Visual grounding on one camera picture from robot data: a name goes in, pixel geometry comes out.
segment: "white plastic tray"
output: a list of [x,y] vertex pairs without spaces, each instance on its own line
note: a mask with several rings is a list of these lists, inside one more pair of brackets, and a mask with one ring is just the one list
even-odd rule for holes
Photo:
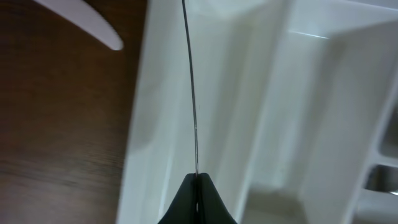
[[[398,95],[398,11],[322,0],[187,7],[199,168],[232,216],[352,223]],[[142,52],[119,224],[157,223],[195,170],[180,0],[149,3]]]

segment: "white plastic utensil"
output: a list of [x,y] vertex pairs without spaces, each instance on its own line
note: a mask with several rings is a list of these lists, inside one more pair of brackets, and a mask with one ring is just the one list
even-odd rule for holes
[[121,50],[123,41],[106,20],[82,0],[34,0],[80,27],[112,50]]

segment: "dark wood surface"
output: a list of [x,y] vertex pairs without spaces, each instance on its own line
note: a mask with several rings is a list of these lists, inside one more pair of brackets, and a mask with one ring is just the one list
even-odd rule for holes
[[90,0],[116,52],[30,0],[0,3],[0,223],[114,223],[145,0]]

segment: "wooden table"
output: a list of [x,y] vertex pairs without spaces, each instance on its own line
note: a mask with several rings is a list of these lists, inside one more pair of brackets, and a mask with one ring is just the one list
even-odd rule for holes
[[145,0],[90,0],[112,51],[30,0],[0,3],[0,223],[114,223]]

